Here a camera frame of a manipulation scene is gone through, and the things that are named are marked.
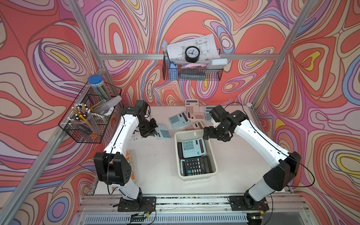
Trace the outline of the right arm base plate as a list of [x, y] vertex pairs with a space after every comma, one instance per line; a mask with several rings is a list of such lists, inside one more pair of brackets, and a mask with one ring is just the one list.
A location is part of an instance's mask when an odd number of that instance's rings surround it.
[[229, 196], [227, 200], [230, 203], [232, 211], [266, 212], [269, 210], [266, 198], [255, 201], [249, 196]]

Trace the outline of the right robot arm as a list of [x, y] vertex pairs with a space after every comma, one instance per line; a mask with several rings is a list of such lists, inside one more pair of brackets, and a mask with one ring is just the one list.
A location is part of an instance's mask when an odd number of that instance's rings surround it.
[[243, 195], [243, 205], [252, 210], [255, 204], [266, 196], [281, 191], [298, 174], [301, 156], [289, 152], [265, 136], [242, 111], [232, 113], [219, 105], [211, 109], [213, 126], [203, 129], [203, 139], [211, 138], [228, 142], [236, 134], [247, 141], [271, 167], [260, 181], [250, 187]]

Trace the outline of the black calculator front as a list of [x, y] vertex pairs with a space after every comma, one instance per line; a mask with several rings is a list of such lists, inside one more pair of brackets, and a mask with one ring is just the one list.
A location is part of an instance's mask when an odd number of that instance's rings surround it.
[[182, 150], [182, 142], [177, 142], [177, 152], [178, 152], [179, 159], [184, 159], [183, 150]]

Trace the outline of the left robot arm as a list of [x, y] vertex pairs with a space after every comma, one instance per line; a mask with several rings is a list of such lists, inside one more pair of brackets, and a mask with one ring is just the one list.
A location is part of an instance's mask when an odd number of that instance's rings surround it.
[[110, 143], [93, 158], [98, 180], [118, 189], [128, 201], [139, 202], [143, 198], [141, 188], [131, 179], [132, 168], [126, 160], [126, 152], [136, 129], [143, 138], [156, 134], [156, 120], [148, 120], [146, 117], [148, 107], [144, 100], [138, 100], [134, 106], [124, 107], [121, 121]]

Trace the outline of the black calculator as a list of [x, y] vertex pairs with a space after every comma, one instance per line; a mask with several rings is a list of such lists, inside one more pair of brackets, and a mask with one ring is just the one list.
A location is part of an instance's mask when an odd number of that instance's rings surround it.
[[207, 156], [185, 159], [186, 176], [212, 173], [210, 161]]
[[177, 152], [178, 152], [179, 159], [184, 159], [183, 150], [182, 150], [182, 142], [177, 142]]

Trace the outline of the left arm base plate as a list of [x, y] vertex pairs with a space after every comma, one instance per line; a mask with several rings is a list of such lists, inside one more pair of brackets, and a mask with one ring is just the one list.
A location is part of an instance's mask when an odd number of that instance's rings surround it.
[[143, 197], [142, 200], [125, 200], [120, 199], [114, 208], [117, 208], [118, 212], [154, 212], [156, 209], [157, 198], [154, 196]]

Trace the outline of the light blue calculator front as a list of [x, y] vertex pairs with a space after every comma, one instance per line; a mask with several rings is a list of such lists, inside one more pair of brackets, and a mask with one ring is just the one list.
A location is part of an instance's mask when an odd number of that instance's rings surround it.
[[184, 159], [180, 160], [180, 173], [181, 173], [181, 176], [186, 176], [186, 168], [185, 168], [185, 160]]

